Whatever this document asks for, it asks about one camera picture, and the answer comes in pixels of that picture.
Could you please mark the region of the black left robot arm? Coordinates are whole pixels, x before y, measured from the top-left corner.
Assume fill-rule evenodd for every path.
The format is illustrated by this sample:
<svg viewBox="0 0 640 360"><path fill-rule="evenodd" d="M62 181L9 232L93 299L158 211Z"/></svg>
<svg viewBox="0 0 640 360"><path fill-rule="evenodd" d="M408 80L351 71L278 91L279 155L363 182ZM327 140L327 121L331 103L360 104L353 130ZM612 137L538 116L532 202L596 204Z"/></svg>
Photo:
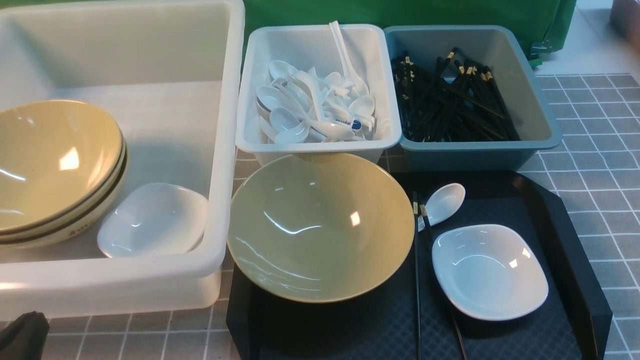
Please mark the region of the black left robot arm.
<svg viewBox="0 0 640 360"><path fill-rule="evenodd" d="M41 360L50 330L45 314L32 311L21 314L0 333L2 360Z"/></svg>

